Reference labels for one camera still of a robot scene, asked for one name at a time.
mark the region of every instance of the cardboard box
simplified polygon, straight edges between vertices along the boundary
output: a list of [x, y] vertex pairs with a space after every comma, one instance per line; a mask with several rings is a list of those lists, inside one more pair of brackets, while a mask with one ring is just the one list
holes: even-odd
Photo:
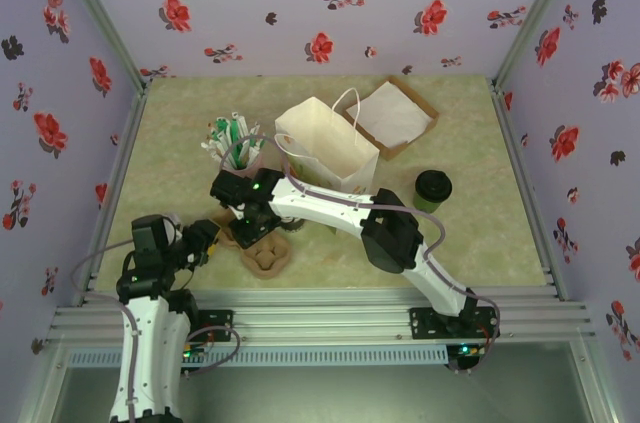
[[[432, 130], [436, 126], [436, 123], [438, 123], [438, 117], [440, 116], [440, 113], [438, 113], [429, 103], [427, 103], [427, 100], [425, 100], [422, 96], [420, 96], [417, 91], [415, 91], [413, 88], [411, 88], [409, 85], [399, 80], [395, 76], [390, 76], [385, 81], [380, 83], [376, 88], [376, 90], [380, 88], [382, 85], [384, 85], [387, 81], [392, 85], [397, 86], [400, 89], [400, 91], [402, 91], [411, 101], [413, 101], [416, 105], [418, 105], [422, 111], [424, 111], [427, 115], [429, 115], [432, 118], [432, 120], [429, 122], [429, 124], [427, 125], [425, 130], [422, 132], [422, 134], [418, 136], [418, 138], [422, 138], [425, 133]], [[347, 106], [347, 108], [345, 108], [344, 111], [342, 112], [342, 116], [351, 124], [353, 124], [353, 118], [347, 112], [347, 110], [352, 106], [355, 106], [357, 103], [358, 103], [357, 101], [354, 101], [352, 104]], [[407, 147], [411, 143], [413, 143], [418, 139], [416, 138], [415, 140], [409, 141], [408, 143], [402, 143], [393, 148], [387, 148], [382, 143], [377, 141], [373, 136], [371, 136], [364, 128], [360, 126], [360, 124], [357, 124], [356, 128], [358, 129], [358, 131], [362, 136], [364, 136], [367, 140], [373, 143], [376, 146], [376, 148], [380, 150], [380, 156], [382, 156], [385, 160], [391, 160], [392, 158], [395, 158], [400, 153], [402, 153], [405, 149], [407, 149]]]

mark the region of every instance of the black bracket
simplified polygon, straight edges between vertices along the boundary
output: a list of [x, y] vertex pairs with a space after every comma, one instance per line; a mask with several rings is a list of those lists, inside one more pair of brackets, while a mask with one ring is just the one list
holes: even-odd
[[476, 307], [471, 318], [446, 317], [433, 308], [411, 308], [409, 325], [414, 340], [486, 340], [496, 328], [496, 311], [493, 307]]
[[[191, 327], [191, 333], [207, 326], [226, 326], [233, 328], [233, 311], [232, 310], [199, 310], [198, 325]], [[209, 341], [209, 333], [202, 333], [191, 340], [192, 344], [206, 343]], [[231, 333], [224, 330], [213, 330], [213, 343], [231, 341]]]

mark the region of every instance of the purple wall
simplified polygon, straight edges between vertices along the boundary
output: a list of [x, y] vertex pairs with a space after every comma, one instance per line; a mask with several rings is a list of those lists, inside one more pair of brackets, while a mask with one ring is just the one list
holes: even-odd
[[[443, 8], [423, 15], [433, 24], [419, 18], [416, 25], [436, 0], [348, 1], [102, 0], [138, 68], [177, 76], [399, 74], [407, 67], [494, 76], [526, 16], [519, 9], [533, 2], [440, 0]], [[321, 32], [330, 42], [321, 38], [315, 49], [327, 58], [311, 51]]]
[[639, 23], [637, 0], [555, 0], [505, 85], [563, 279], [588, 303], [627, 421], [640, 421]]
[[134, 90], [81, 0], [3, 0], [0, 40], [0, 419], [12, 423], [32, 341], [71, 302]]

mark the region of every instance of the purple cable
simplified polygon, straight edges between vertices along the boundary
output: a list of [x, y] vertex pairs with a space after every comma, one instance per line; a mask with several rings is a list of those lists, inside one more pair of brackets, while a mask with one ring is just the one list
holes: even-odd
[[[76, 283], [74, 278], [76, 272], [80, 269], [82, 265], [84, 265], [91, 258], [98, 256], [102, 253], [105, 253], [109, 250], [113, 250], [114, 248], [128, 245], [129, 243], [133, 243], [133, 240], [121, 241], [120, 243], [115, 243], [110, 246], [105, 246], [101, 250], [91, 253], [90, 255], [85, 256], [82, 260], [80, 260], [71, 271], [71, 275], [69, 277], [71, 279], [71, 285], [73, 286], [73, 288], [77, 292], [79, 292], [82, 296], [88, 295], [89, 292], [81, 289]], [[136, 371], [136, 361], [138, 358], [138, 326], [136, 325], [136, 319], [134, 318], [133, 313], [131, 313], [131, 310], [129, 310], [129, 308], [127, 308], [122, 303], [120, 303], [120, 301], [117, 298], [114, 298], [113, 296], [109, 296], [109, 295], [102, 295], [100, 293], [92, 293], [92, 295], [96, 298], [114, 303], [116, 306], [120, 308], [120, 311], [122, 311], [122, 313], [125, 314], [125, 316], [129, 320], [129, 323], [131, 323], [131, 330], [133, 331], [133, 344], [131, 346], [131, 361], [129, 362], [129, 377], [127, 379], [127, 406], [129, 407], [129, 421], [135, 422], [136, 411], [135, 411], [135, 407], [133, 406], [133, 384], [134, 384], [134, 377], [135, 377], [135, 371]]]
[[196, 330], [193, 333], [191, 333], [189, 336], [187, 336], [187, 341], [185, 341], [185, 344], [189, 343], [196, 336], [201, 335], [202, 333], [208, 333], [208, 332], [214, 331], [214, 330], [222, 330], [222, 331], [228, 331], [229, 333], [233, 333], [233, 336], [235, 336], [235, 338], [236, 338], [236, 347], [233, 349], [233, 351], [231, 353], [229, 353], [227, 356], [222, 358], [220, 361], [216, 361], [215, 363], [213, 363], [213, 364], [211, 364], [209, 366], [205, 366], [205, 367], [199, 368], [199, 369], [197, 369], [196, 371], [193, 371], [193, 372], [186, 372], [186, 373], [184, 373], [182, 375], [183, 377], [189, 378], [191, 375], [199, 375], [199, 374], [211, 371], [214, 368], [217, 368], [218, 366], [220, 366], [220, 365], [226, 363], [227, 361], [230, 361], [233, 358], [235, 358], [235, 356], [238, 354], [238, 351], [240, 351], [240, 335], [233, 328], [226, 327], [226, 326], [207, 326], [206, 328], [201, 328], [199, 330]]
[[291, 176], [291, 169], [290, 169], [290, 165], [289, 165], [289, 160], [287, 159], [286, 152], [282, 148], [280, 148], [280, 145], [278, 145], [278, 143], [273, 138], [270, 138], [270, 137], [265, 136], [265, 135], [245, 136], [245, 137], [240, 138], [239, 140], [233, 142], [229, 146], [229, 148], [227, 148], [227, 151], [224, 153], [224, 155], [222, 155], [222, 160], [220, 161], [220, 168], [221, 169], [224, 168], [224, 162], [227, 161], [227, 158], [229, 158], [229, 155], [231, 154], [231, 151], [236, 146], [241, 145], [242, 143], [244, 143], [247, 140], [253, 140], [253, 139], [268, 141], [269, 143], [271, 143], [272, 145], [274, 145], [278, 149], [278, 152], [279, 152], [279, 155], [280, 155], [280, 162], [282, 163], [282, 165], [284, 166], [284, 169], [285, 169], [285, 171], [284, 171], [285, 176], [287, 177], [289, 182], [293, 185], [293, 187], [295, 189], [297, 189], [298, 191], [300, 191], [300, 192], [303, 192], [303, 193], [305, 193], [305, 194], [307, 194], [309, 196], [313, 196], [315, 198], [319, 198], [321, 200], [329, 201], [331, 203], [339, 203], [341, 205], [352, 207], [352, 208], [355, 208], [357, 206], [358, 208], [363, 208], [363, 209], [367, 209], [367, 210], [400, 211], [400, 212], [403, 212], [403, 213], [410, 213], [410, 214], [413, 214], [413, 215], [417, 215], [417, 216], [421, 216], [423, 218], [426, 218], [427, 220], [431, 221], [434, 225], [436, 225], [438, 227], [438, 230], [440, 230], [440, 236], [438, 237], [438, 239], [431, 246], [427, 247], [427, 250], [422, 255], [422, 257], [424, 258], [425, 262], [427, 263], [427, 266], [429, 267], [429, 269], [431, 271], [433, 271], [435, 273], [435, 275], [445, 285], [449, 286], [456, 293], [459, 293], [459, 294], [461, 294], [463, 296], [466, 296], [466, 297], [469, 297], [469, 298], [473, 298], [473, 299], [475, 299], [477, 301], [484, 301], [485, 303], [488, 303], [489, 305], [491, 305], [494, 308], [495, 312], [496, 312], [496, 325], [494, 327], [493, 334], [491, 335], [491, 340], [490, 340], [489, 344], [487, 345], [487, 347], [485, 349], [484, 355], [482, 356], [482, 358], [480, 358], [480, 360], [476, 364], [475, 368], [477, 369], [481, 364], [484, 363], [484, 361], [487, 359], [487, 356], [489, 356], [489, 352], [493, 348], [493, 344], [496, 341], [496, 338], [498, 337], [498, 332], [499, 332], [499, 329], [500, 329], [500, 308], [498, 308], [498, 305], [493, 300], [491, 300], [490, 298], [487, 298], [486, 296], [479, 296], [479, 295], [476, 295], [474, 293], [469, 293], [468, 291], [461, 290], [458, 287], [452, 285], [451, 282], [440, 271], [438, 271], [438, 269], [435, 267], [435, 265], [431, 262], [431, 259], [430, 259], [431, 253], [442, 244], [442, 242], [444, 241], [444, 238], [446, 236], [444, 225], [442, 224], [442, 222], [440, 220], [438, 220], [435, 216], [430, 215], [429, 213], [425, 213], [424, 211], [420, 211], [420, 210], [418, 210], [416, 208], [408, 208], [406, 206], [395, 206], [395, 205], [377, 205], [375, 203], [360, 204], [360, 203], [356, 203], [356, 202], [351, 201], [351, 200], [342, 199], [342, 198], [338, 198], [338, 197], [335, 197], [335, 196], [324, 195], [322, 193], [317, 193], [317, 192], [315, 192], [313, 190], [308, 190], [298, 180], [296, 180], [293, 176]]

